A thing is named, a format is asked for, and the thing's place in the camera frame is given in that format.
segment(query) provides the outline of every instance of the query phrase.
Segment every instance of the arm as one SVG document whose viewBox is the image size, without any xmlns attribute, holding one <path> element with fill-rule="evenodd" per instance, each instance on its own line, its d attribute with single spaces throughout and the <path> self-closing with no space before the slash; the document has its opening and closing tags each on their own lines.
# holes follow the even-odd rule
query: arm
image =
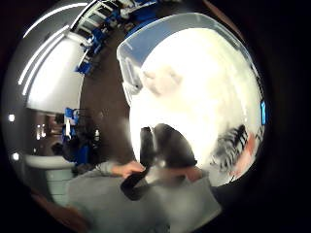
<svg viewBox="0 0 311 233">
<path fill-rule="evenodd" d="M 155 171 L 156 176 L 169 179 L 177 176 L 186 176 L 192 183 L 203 177 L 203 171 L 196 166 L 185 167 L 185 168 L 159 168 Z"/>
<path fill-rule="evenodd" d="M 78 176 L 76 179 L 102 176 L 117 176 L 127 178 L 132 173 L 143 172 L 144 170 L 145 167 L 136 161 L 130 161 L 124 165 L 120 165 L 118 162 L 115 161 L 107 161 L 96 165 L 93 170 Z"/>
</svg>

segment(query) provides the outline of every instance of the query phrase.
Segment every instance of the brown carpet floor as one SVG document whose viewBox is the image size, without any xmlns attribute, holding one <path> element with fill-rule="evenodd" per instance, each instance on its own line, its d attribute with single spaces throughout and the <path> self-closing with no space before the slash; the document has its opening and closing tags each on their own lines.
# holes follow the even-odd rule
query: brown carpet floor
<svg viewBox="0 0 311 233">
<path fill-rule="evenodd" d="M 124 34 L 116 28 L 106 41 L 107 46 L 94 57 L 93 61 L 97 60 L 98 64 L 84 80 L 81 108 L 89 111 L 88 127 L 100 132 L 96 162 L 110 158 L 127 162 L 133 158 L 128 136 L 129 106 L 121 86 L 121 69 L 117 60 L 117 47 L 123 39 Z"/>
</svg>

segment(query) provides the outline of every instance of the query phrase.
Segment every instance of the blue sign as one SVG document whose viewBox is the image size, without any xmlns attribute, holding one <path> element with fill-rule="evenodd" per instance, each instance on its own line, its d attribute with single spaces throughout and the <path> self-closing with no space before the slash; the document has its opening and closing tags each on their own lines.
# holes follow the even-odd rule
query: blue sign
<svg viewBox="0 0 311 233">
<path fill-rule="evenodd" d="M 265 103 L 263 100 L 261 100 L 260 108 L 261 108 L 261 124 L 265 124 Z"/>
</svg>

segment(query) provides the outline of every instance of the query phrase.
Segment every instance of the ceiling light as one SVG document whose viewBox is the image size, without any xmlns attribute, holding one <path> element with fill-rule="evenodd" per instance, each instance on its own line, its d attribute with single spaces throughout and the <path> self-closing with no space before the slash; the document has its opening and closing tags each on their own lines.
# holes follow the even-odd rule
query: ceiling light
<svg viewBox="0 0 311 233">
<path fill-rule="evenodd" d="M 12 154 L 12 158 L 13 158 L 13 160 L 18 161 L 19 160 L 19 154 L 15 152 L 14 154 Z"/>
<path fill-rule="evenodd" d="M 13 122 L 16 120 L 16 116 L 15 115 L 9 115 L 8 119 L 10 122 Z"/>
<path fill-rule="evenodd" d="M 41 55 L 41 57 L 38 59 L 37 63 L 34 65 L 28 79 L 27 82 L 24 86 L 24 89 L 22 91 L 22 95 L 25 95 L 27 93 L 28 87 L 30 85 L 30 82 L 35 74 L 35 72 L 37 71 L 37 69 L 39 68 L 39 66 L 41 65 L 43 59 L 49 54 L 49 52 L 54 48 L 54 46 L 56 46 L 56 44 L 64 37 L 64 35 L 59 36 L 55 41 L 53 41 L 48 48 L 45 50 L 45 52 Z"/>
<path fill-rule="evenodd" d="M 58 31 L 56 31 L 54 34 L 52 34 L 48 40 L 42 44 L 37 50 L 36 52 L 31 56 L 31 58 L 29 59 L 28 63 L 26 64 L 25 68 L 23 69 L 19 80 L 18 80 L 18 84 L 22 84 L 23 79 L 25 78 L 25 75 L 27 73 L 27 71 L 29 70 L 32 62 L 36 59 L 36 57 L 39 55 L 39 53 L 59 34 L 61 34 L 63 31 L 65 31 L 67 28 L 69 27 L 69 25 L 66 25 L 62 28 L 60 28 Z"/>
<path fill-rule="evenodd" d="M 25 34 L 23 35 L 22 38 L 25 38 L 28 33 L 35 27 L 37 26 L 40 22 L 42 22 L 43 20 L 45 20 L 47 17 L 50 17 L 56 13 L 59 13 L 59 12 L 62 12 L 64 10 L 67 10 L 67 9 L 70 9 L 70 8 L 75 8 L 75 7 L 83 7 L 83 6 L 86 6 L 87 3 L 75 3 L 75 4 L 70 4 L 70 5 L 67 5 L 67 6 L 63 6 L 61 8 L 57 8 L 45 15 L 43 15 L 42 17 L 40 17 L 37 21 L 35 21 L 29 28 L 28 30 L 25 32 Z"/>
</svg>

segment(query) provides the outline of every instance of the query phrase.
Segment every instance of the gray shirt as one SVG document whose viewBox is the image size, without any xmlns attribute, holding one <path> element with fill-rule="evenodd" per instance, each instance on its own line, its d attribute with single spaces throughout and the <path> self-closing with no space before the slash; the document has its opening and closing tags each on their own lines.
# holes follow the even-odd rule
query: gray shirt
<svg viewBox="0 0 311 233">
<path fill-rule="evenodd" d="M 123 178 L 104 162 L 67 184 L 68 204 L 90 223 L 89 232 L 190 232 L 216 216 L 221 207 L 203 178 L 178 188 L 152 187 L 139 201 L 121 191 Z"/>
</svg>

